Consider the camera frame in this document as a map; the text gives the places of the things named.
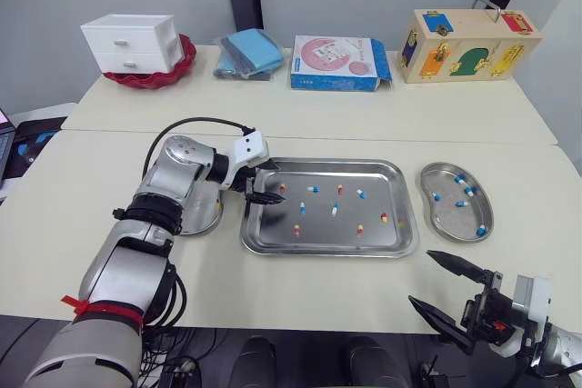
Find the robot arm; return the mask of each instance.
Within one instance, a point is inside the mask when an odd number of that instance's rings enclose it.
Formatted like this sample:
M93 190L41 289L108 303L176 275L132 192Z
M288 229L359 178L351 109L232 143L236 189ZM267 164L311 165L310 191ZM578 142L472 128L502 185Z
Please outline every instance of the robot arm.
M266 141L254 131L227 154L176 135L168 138L125 210L89 266L79 289L76 317L45 348L25 388L135 387L141 363L141 333L158 319L176 283L168 255L189 215L196 184L223 190L246 187L255 167L268 160ZM278 203L277 194L246 193L249 201Z
M503 274L482 269L444 252L428 251L437 263L456 275L485 286L483 293L468 300L461 318L455 320L436 307L408 296L410 303L444 339L471 354L477 341L489 343L503 357L517 356L528 362L537 377L570 374L582 370L582 338L547 320L551 282L519 275L513 299L500 292Z

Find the white drawer box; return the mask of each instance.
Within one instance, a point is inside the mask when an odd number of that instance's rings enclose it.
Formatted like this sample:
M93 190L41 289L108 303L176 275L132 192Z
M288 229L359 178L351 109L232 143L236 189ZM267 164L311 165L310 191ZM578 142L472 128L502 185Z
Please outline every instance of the white drawer box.
M157 54L93 54L102 72L151 74L165 72L164 58Z
M95 52L135 52L151 54L160 52L156 34L129 29L87 29L85 39Z
M81 29L104 73L168 73L184 57L171 15L110 14Z

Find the red bowl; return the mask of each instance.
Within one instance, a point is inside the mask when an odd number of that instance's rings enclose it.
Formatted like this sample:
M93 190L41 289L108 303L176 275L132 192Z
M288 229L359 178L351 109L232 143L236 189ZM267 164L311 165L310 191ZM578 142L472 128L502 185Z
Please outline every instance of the red bowl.
M159 88L164 85L170 85L177 82L182 76L188 73L192 62L196 57L196 48L185 35L180 34L180 43L184 50L184 59L174 65L174 70L170 73L152 73L150 75L133 75L125 73L103 73L107 79L116 81L118 84L129 86L131 88L150 89Z

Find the rectangular metal tray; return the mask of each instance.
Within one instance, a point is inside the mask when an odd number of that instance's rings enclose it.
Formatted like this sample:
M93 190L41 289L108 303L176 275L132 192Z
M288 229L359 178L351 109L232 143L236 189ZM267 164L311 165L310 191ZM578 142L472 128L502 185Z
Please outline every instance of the rectangular metal tray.
M398 258L415 250L416 221L404 176L394 164L362 159L273 161L279 170L258 170L255 191L278 193L286 200L246 205L241 238L252 252ZM280 193L281 184L285 184L284 193ZM318 186L319 192L309 192L309 186ZM358 189L366 193L366 199L357 194ZM333 216L335 203L339 208ZM386 223L382 213L387 214ZM294 234L296 224L299 235ZM360 235L359 225L364 226Z

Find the wooden toy box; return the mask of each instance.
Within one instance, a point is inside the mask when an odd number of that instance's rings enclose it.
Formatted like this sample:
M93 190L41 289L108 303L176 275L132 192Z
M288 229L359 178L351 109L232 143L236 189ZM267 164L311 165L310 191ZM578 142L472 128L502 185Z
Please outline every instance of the wooden toy box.
M505 79L541 39L521 11L416 9L400 69L408 83Z

